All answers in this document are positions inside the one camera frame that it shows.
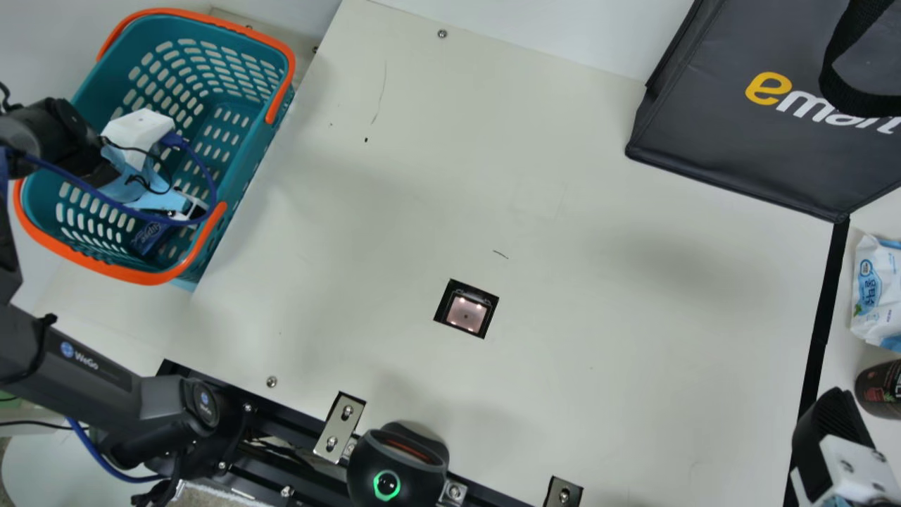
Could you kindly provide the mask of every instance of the emart logo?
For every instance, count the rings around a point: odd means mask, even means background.
[[[755,104],[761,106],[776,106],[776,110],[786,113],[792,111],[792,115],[805,118],[813,113],[810,119],[835,126],[853,126],[854,128],[876,128],[880,134],[894,134],[895,128],[901,124],[901,116],[889,116],[886,118],[861,118],[859,116],[844,115],[835,111],[829,101],[814,94],[801,90],[792,90],[791,79],[776,72],[761,72],[744,89],[744,95]]]

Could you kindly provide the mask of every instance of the blue cable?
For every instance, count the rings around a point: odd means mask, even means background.
[[[162,475],[149,475],[147,477],[132,477],[130,475],[123,474],[122,472],[113,468],[113,466],[110,465],[106,461],[106,459],[100,455],[100,452],[97,451],[96,447],[94,447],[94,442],[92,442],[91,439],[87,436],[87,433],[85,433],[85,431],[81,428],[81,425],[78,424],[78,421],[72,419],[71,417],[67,417],[66,421],[68,421],[69,426],[72,427],[72,431],[74,431],[75,434],[78,435],[78,439],[81,440],[81,443],[85,444],[85,447],[87,448],[87,452],[91,453],[91,456],[94,457],[94,460],[96,460],[96,462],[99,463],[100,466],[102,466],[104,468],[104,470],[109,472],[110,475],[112,475],[113,477],[123,480],[126,483],[131,483],[131,484],[152,483],[154,481],[159,481],[159,480],[166,478]]]
[[[200,170],[204,173],[204,177],[206,178],[206,185],[210,189],[210,200],[209,200],[210,206],[206,209],[206,213],[204,213],[204,215],[202,217],[194,218],[192,220],[173,220],[168,217],[161,217],[159,215],[151,215],[149,213],[143,213],[141,211],[138,211],[137,209],[134,209],[132,207],[127,207],[124,204],[122,204],[121,202],[107,197],[103,192],[101,192],[98,189],[95,189],[94,187],[91,187],[90,185],[85,183],[82,179],[76,177],[75,175],[69,173],[68,171],[65,171],[65,170],[61,169],[60,167],[57,167],[47,161],[43,161],[37,157],[31,156],[28,153],[23,155],[22,158],[25,159],[26,161],[29,161],[33,164],[38,165],[39,167],[42,167],[43,169],[46,169],[50,172],[56,173],[57,175],[62,177],[64,180],[70,181],[72,184],[74,184],[76,187],[81,189],[86,194],[96,197],[96,198],[99,198],[104,203],[110,205],[111,207],[114,207],[115,209],[118,209],[119,211],[123,212],[125,215],[128,215],[130,217],[136,217],[136,218],[140,218],[141,220],[148,221],[148,222],[156,222],[158,224],[163,224],[166,226],[175,226],[175,227],[193,226],[196,224],[203,223],[207,218],[210,217],[210,215],[213,214],[213,208],[215,207],[216,201],[219,198],[219,196],[217,195],[217,192],[216,192],[215,182],[213,182],[213,176],[210,174],[210,171],[206,168],[206,165],[200,160],[199,157],[197,157],[197,153],[191,148],[190,144],[188,144],[188,142],[187,142],[187,139],[185,139],[184,137],[182,137],[174,132],[170,132],[170,133],[164,135],[162,137],[162,139],[159,140],[159,142],[162,143],[164,146],[168,146],[170,148],[180,148],[180,149],[185,150],[187,152],[188,156],[190,156],[191,159],[194,160],[194,163],[197,164],[197,167],[199,167]],[[5,165],[5,163],[6,163],[6,157],[7,157],[6,150],[7,150],[7,148],[0,146],[0,165]]]

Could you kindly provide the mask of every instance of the white tabletop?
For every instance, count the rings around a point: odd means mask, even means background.
[[[836,386],[853,392],[854,380],[861,370],[875,364],[901,359],[899,353],[864,343],[849,330],[851,285],[857,243],[864,232],[886,239],[901,239],[899,209],[901,209],[901,190],[896,190],[851,215],[851,231],[845,246],[833,324],[823,360],[820,393]],[[896,476],[901,476],[901,441],[897,438],[898,431],[901,430],[901,421],[879,419],[863,409],[860,411],[876,447],[888,457]]]
[[[40,308],[315,417],[359,396],[531,504],[781,502],[832,226],[628,161],[641,82],[440,28],[345,0],[197,291],[66,266]],[[450,278],[500,298],[485,340],[432,322]]]

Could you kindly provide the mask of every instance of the green light ring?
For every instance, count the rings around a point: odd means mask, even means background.
[[[378,490],[378,479],[381,479],[382,475],[385,474],[391,474],[395,477],[395,479],[397,479],[397,488],[395,488],[394,492],[391,494],[383,494]],[[392,470],[382,470],[381,472],[376,474],[374,479],[372,479],[372,491],[375,492],[376,498],[378,498],[382,502],[387,502],[400,494],[400,477],[398,477],[397,474],[395,474]]]

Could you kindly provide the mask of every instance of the wet wipes package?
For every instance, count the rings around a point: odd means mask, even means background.
[[[901,243],[864,235],[857,245],[851,332],[868,343],[901,351]]]

